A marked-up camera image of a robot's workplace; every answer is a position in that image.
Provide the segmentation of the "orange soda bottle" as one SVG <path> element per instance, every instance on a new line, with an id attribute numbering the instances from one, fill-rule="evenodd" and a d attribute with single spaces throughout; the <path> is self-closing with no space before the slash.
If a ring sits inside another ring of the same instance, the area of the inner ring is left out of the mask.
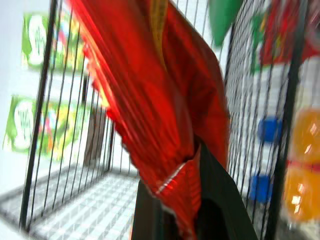
<path id="1" fill-rule="evenodd" d="M 296 118 L 283 203 L 294 222 L 320 220 L 320 108 L 305 108 Z"/>

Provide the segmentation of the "green snack bag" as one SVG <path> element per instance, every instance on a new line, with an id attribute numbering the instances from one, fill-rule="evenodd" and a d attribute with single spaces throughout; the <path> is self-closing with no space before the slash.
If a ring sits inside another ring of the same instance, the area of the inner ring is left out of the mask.
<path id="1" fill-rule="evenodd" d="M 221 47 L 244 0 L 208 0 L 210 27 L 215 47 Z"/>

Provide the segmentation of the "blue bottle cap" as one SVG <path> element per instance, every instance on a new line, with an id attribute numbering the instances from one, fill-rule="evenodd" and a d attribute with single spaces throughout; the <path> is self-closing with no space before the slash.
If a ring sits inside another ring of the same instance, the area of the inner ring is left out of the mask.
<path id="1" fill-rule="evenodd" d="M 282 121 L 275 116 L 262 118 L 258 123 L 257 136 L 265 143 L 277 143 L 282 130 Z"/>
<path id="2" fill-rule="evenodd" d="M 254 175 L 250 178 L 249 199 L 265 204 L 272 196 L 273 183 L 268 175 Z"/>

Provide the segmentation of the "brown packet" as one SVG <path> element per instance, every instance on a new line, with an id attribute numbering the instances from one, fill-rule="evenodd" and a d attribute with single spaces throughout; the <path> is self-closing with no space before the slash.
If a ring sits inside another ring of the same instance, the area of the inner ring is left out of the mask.
<path id="1" fill-rule="evenodd" d="M 99 165 L 104 133 L 106 127 L 106 112 L 102 108 L 93 108 L 90 114 L 88 136 L 84 152 L 84 165 L 95 168 Z"/>

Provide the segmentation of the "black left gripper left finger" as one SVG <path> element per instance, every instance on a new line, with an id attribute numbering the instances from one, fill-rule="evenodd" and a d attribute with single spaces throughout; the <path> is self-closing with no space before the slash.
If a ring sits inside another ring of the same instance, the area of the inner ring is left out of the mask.
<path id="1" fill-rule="evenodd" d="M 141 180 L 138 182 L 131 240 L 164 240 L 161 203 Z"/>

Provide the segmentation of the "green printed carton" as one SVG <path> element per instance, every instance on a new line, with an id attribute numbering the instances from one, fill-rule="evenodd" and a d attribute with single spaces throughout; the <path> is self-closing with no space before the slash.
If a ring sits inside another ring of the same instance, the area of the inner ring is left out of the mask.
<path id="1" fill-rule="evenodd" d="M 53 25 L 53 40 L 49 66 L 55 71 L 80 73 L 84 63 L 84 41 L 81 38 L 80 24 L 63 10 L 59 31 Z M 49 16 L 43 12 L 27 12 L 23 16 L 21 65 L 26 69 L 41 69 L 47 42 Z"/>
<path id="2" fill-rule="evenodd" d="M 91 106 L 77 102 L 44 103 L 41 111 L 36 152 L 55 162 L 64 161 L 76 152 L 80 140 L 88 130 Z M 4 134 L 2 148 L 8 152 L 27 154 L 33 138 L 36 101 L 14 95 Z"/>

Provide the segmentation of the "red printed snack bag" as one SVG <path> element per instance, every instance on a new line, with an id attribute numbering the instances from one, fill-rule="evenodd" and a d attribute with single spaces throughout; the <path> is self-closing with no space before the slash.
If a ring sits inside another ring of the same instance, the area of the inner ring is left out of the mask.
<path id="1" fill-rule="evenodd" d="M 260 28 L 266 35 L 259 57 L 261 65 L 291 61 L 301 2 L 309 2 L 302 60 L 320 57 L 320 0 L 272 0 Z"/>

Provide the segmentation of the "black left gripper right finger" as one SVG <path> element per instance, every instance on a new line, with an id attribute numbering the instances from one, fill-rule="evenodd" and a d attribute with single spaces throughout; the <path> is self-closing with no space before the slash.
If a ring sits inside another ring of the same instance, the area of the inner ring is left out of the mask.
<path id="1" fill-rule="evenodd" d="M 258 240 L 238 188 L 203 143 L 200 152 L 201 206 L 197 240 Z"/>

